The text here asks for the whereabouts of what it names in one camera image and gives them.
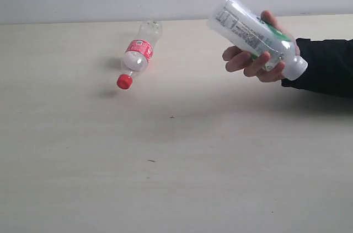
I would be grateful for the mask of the person's open hand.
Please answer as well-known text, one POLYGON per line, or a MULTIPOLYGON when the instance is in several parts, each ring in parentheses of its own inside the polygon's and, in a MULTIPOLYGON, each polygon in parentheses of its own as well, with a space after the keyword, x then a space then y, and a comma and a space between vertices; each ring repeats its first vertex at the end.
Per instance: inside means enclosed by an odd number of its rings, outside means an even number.
MULTIPOLYGON (((295 45, 296 55, 300 55, 300 49, 296 40, 286 29, 281 27, 276 17, 270 11, 263 11, 261 13, 261 19, 288 36, 295 45)), ((285 68, 283 62, 279 62, 275 68, 268 72, 263 69, 263 66, 265 66, 270 59, 268 52, 264 52, 257 59, 252 60, 249 52, 242 51, 236 46, 231 46, 223 52, 222 58, 226 62, 225 69, 228 72, 243 71, 246 77, 257 77, 262 83, 272 83, 285 79, 282 74, 285 68)))

